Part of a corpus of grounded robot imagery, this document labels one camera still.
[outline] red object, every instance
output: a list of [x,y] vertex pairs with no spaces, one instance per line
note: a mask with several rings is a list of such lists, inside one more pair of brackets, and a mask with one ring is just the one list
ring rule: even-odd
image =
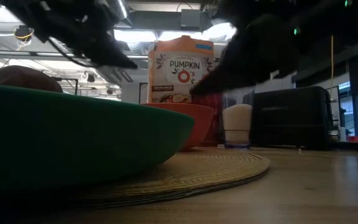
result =
[[189,103],[146,103],[145,105],[187,114],[194,118],[193,131],[182,150],[198,146],[205,139],[214,113],[214,110],[210,107]]
[[211,126],[209,127],[208,134],[205,140],[201,142],[200,146],[212,146],[218,145],[218,132],[219,132],[219,119],[222,115],[222,94],[211,94],[208,96],[193,96],[193,103],[196,105],[208,106],[214,110]]
[[348,136],[346,139],[349,142],[358,142],[358,136]]

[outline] table surface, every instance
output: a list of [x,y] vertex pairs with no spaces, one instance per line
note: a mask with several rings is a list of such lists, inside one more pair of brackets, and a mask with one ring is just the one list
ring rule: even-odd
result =
[[20,222],[358,223],[358,152],[252,152],[272,163],[265,177],[250,184],[170,202],[54,213]]

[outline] woven placemat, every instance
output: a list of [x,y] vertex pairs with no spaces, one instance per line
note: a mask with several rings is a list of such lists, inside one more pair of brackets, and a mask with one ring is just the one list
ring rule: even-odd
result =
[[267,158],[247,151],[194,149],[143,174],[80,192],[70,198],[70,204],[102,208],[188,197],[256,180],[269,164]]

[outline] orange bowl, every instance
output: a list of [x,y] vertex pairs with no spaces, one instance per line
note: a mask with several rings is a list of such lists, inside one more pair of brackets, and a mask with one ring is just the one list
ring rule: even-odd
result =
[[189,103],[146,103],[145,105],[183,113],[194,118],[195,124],[193,130],[183,145],[182,150],[198,146],[204,141],[211,126],[214,113],[214,110],[208,106]]

